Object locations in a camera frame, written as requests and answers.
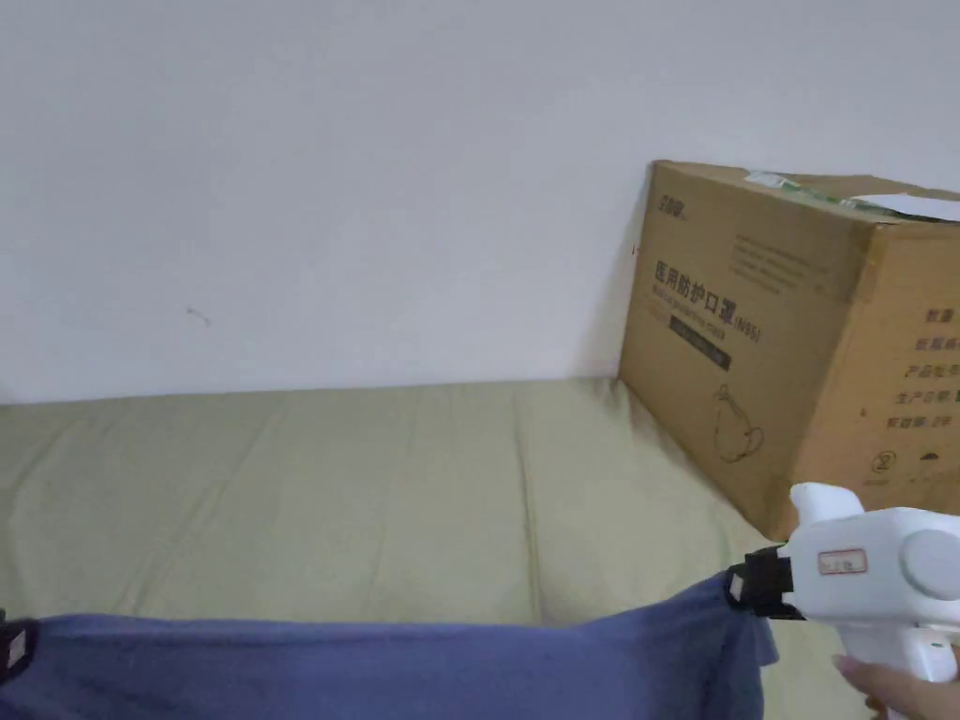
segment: white label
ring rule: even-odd
[[[14,665],[23,659],[27,654],[27,634],[20,633],[10,643],[10,657],[7,658],[7,669],[10,670]]]
[[[867,571],[867,553],[860,549],[831,550],[817,556],[821,575],[855,575]]]
[[[934,220],[947,220],[960,223],[960,201],[940,200],[939,198],[915,198],[912,195],[858,195],[854,200],[896,210],[904,215],[919,215]]]
[[[741,592],[743,592],[743,578],[734,575],[730,583],[730,595],[734,600],[739,600]]]

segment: red label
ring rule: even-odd
[[[857,575],[867,571],[867,553],[861,548],[820,553],[817,569],[821,575]]]

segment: fingernail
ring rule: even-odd
[[[836,668],[840,671],[841,675],[846,675],[849,672],[853,672],[857,666],[856,660],[853,658],[848,658],[846,655],[834,655],[833,664],[836,665]]]

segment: white handheld device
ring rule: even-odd
[[[732,605],[833,625],[857,660],[934,683],[956,679],[949,636],[960,633],[960,517],[867,513],[853,492],[820,483],[796,485],[790,498],[799,527],[786,545],[728,571]]]

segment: mattress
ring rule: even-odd
[[[769,544],[610,380],[8,406],[0,459],[11,615],[566,624]],[[867,716],[774,625],[768,717]]]

